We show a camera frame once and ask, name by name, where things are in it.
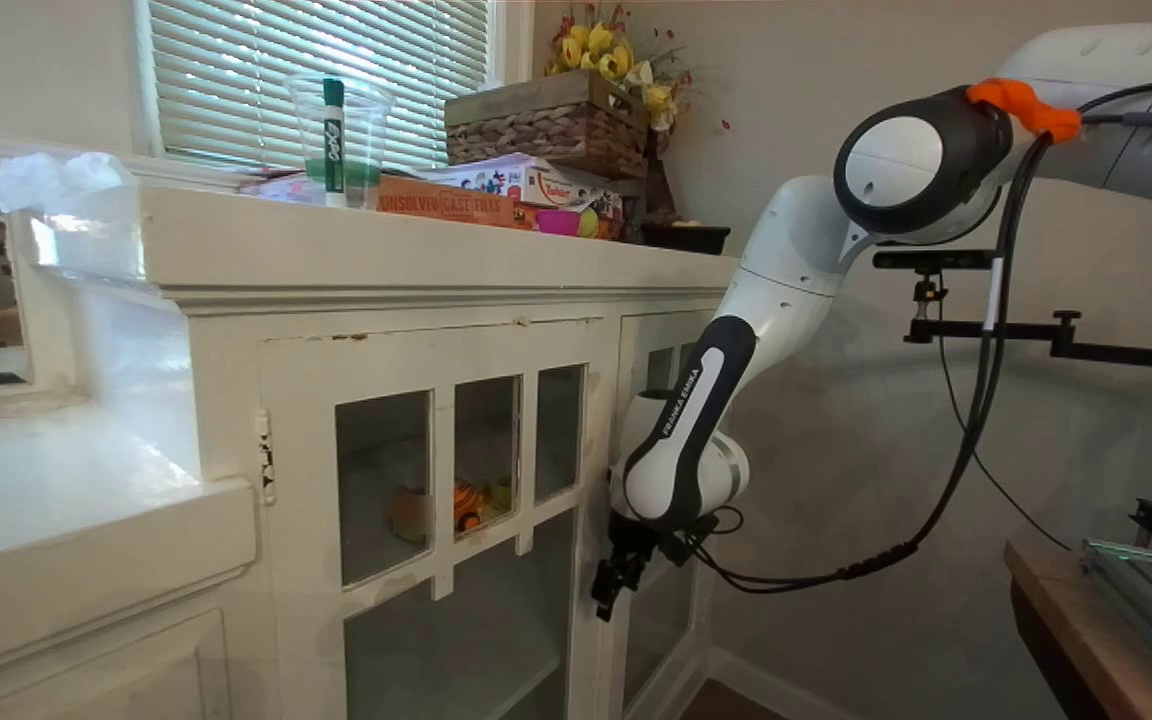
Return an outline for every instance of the green bottle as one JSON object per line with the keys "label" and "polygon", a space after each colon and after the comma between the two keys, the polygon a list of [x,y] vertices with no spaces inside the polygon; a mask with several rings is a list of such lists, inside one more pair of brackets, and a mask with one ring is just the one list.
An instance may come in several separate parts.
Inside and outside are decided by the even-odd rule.
{"label": "green bottle", "polygon": [[340,78],[323,81],[323,190],[330,190],[330,208],[347,208],[347,192],[343,192],[343,86],[340,86]]}

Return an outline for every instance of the white wall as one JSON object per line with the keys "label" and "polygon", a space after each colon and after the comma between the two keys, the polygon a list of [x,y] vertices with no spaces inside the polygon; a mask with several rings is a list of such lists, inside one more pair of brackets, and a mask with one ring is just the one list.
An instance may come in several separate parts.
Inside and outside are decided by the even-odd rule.
{"label": "white wall", "polygon": [[152,153],[135,0],[0,0],[0,136]]}
{"label": "white wall", "polygon": [[[1152,21],[1152,0],[635,4],[635,23],[678,28],[704,93],[668,155],[680,200],[739,232],[786,176],[830,171],[867,114],[982,81],[1054,23],[1101,21]],[[982,279],[951,284],[951,317],[982,314]],[[747,529],[716,546],[735,570],[823,572],[905,540],[933,510],[955,424],[935,350],[902,343],[910,292],[913,277],[862,261],[821,340],[739,402],[757,488]],[[1085,307],[1085,340],[1152,343],[1152,205],[1033,192],[1017,321],[1054,307]],[[965,397],[969,366],[951,343]],[[1137,497],[1152,497],[1152,374],[1014,343],[985,459],[1066,540],[1128,540]],[[1033,532],[969,477],[896,572],[782,600],[724,594],[719,645],[857,716],[1059,716],[1014,633],[1014,536]]]}

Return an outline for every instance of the window blinds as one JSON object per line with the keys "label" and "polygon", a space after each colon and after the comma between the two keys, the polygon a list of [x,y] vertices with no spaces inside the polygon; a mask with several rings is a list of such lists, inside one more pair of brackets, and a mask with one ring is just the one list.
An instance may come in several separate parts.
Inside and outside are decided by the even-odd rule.
{"label": "window blinds", "polygon": [[446,100],[488,78],[488,0],[149,0],[149,34],[163,153],[234,164],[319,155],[340,78],[347,161],[436,169]]}

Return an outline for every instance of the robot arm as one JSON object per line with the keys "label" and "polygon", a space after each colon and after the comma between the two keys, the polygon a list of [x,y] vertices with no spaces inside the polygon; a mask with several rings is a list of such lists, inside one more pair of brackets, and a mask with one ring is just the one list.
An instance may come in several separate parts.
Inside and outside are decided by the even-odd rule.
{"label": "robot arm", "polygon": [[[1066,108],[1152,86],[1152,23],[1047,34],[1003,78],[1033,81],[1042,100]],[[1152,195],[1152,93],[1128,100],[1128,129],[1089,129],[1045,171]],[[613,558],[594,590],[601,618],[613,618],[622,590],[635,590],[651,549],[690,560],[712,513],[745,494],[747,459],[716,430],[747,382],[818,336],[854,261],[867,246],[948,246],[982,230],[1027,139],[1017,114],[951,89],[867,118],[832,182],[799,176],[771,195],[680,383],[640,402],[625,430]]]}

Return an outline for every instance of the glass cabinet door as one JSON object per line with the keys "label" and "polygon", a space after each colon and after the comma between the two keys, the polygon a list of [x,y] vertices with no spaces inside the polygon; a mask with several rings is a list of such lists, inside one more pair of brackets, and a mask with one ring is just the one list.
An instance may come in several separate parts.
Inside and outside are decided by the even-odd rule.
{"label": "glass cabinet door", "polygon": [[604,321],[272,343],[280,661],[307,716],[566,716]]}

